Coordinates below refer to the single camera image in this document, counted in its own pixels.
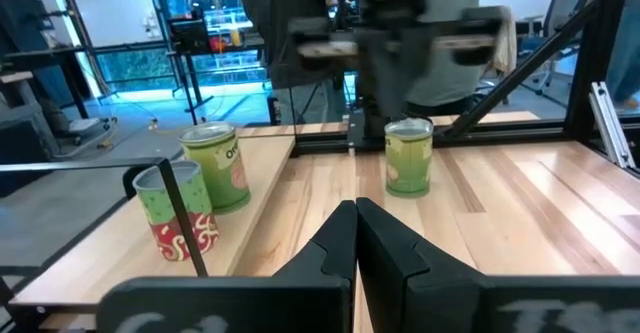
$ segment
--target whiteboard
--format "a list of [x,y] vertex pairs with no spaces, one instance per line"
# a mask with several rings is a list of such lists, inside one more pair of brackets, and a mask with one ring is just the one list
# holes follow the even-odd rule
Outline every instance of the whiteboard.
[[93,47],[163,40],[153,0],[74,0]]

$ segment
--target wooden table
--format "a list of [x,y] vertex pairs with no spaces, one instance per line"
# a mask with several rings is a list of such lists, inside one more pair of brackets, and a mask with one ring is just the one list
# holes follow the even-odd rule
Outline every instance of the wooden table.
[[[431,174],[426,197],[401,199],[384,190],[383,154],[289,159],[230,273],[273,274],[342,200],[366,196],[486,274],[640,274],[640,181],[579,143],[436,149]],[[371,332],[360,285],[356,297],[355,331]],[[45,326],[90,328],[93,317]]]
[[[293,137],[240,139],[251,201],[232,214],[216,216],[220,238],[202,255],[210,275],[233,273],[292,148]],[[136,197],[20,291],[12,303],[90,310],[128,279],[195,275],[191,260],[169,262],[161,256]]]
[[[433,117],[433,123],[439,125],[450,125],[458,116],[441,116]],[[498,122],[522,122],[538,120],[538,116],[531,112],[506,112],[492,113],[486,115],[480,124],[498,123]],[[278,135],[294,135],[294,134],[313,134],[313,133],[341,133],[347,131],[347,122],[322,123],[322,124],[303,124],[298,126],[273,126],[273,127],[255,127],[239,129],[240,137],[267,137]]]

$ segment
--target red pattern on can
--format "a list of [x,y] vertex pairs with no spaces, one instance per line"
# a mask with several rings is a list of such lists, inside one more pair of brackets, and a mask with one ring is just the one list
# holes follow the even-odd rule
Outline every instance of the red pattern on can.
[[242,158],[240,156],[238,156],[236,161],[231,165],[231,184],[237,189],[247,188],[244,165],[242,164]]
[[[204,253],[211,249],[219,235],[213,215],[189,213],[189,221],[200,252]],[[165,259],[182,261],[191,258],[177,218],[174,217],[169,223],[150,225],[150,227],[158,249]]]

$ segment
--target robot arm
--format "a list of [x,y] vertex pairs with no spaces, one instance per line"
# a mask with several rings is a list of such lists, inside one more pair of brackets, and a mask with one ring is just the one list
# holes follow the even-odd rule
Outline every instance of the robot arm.
[[432,49],[450,49],[461,65],[486,63],[494,54],[507,16],[500,7],[470,8],[457,21],[420,22],[427,0],[358,0],[361,22],[334,34],[324,18],[297,19],[290,34],[307,67],[313,60],[357,58],[362,95],[377,102],[377,114],[397,118]]

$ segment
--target can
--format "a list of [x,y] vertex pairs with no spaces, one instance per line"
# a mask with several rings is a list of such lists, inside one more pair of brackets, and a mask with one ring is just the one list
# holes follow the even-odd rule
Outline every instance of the can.
[[[197,162],[189,160],[172,162],[171,168],[198,242],[198,249],[205,253],[215,245],[219,234],[211,201],[204,187],[202,168]],[[191,255],[158,167],[140,172],[133,180],[133,187],[142,201],[149,227],[162,256],[169,261],[189,259]]]
[[409,118],[385,126],[389,194],[416,198],[429,192],[433,123]]
[[185,156],[202,166],[214,214],[232,212],[251,199],[235,128],[211,122],[188,128],[180,141]]

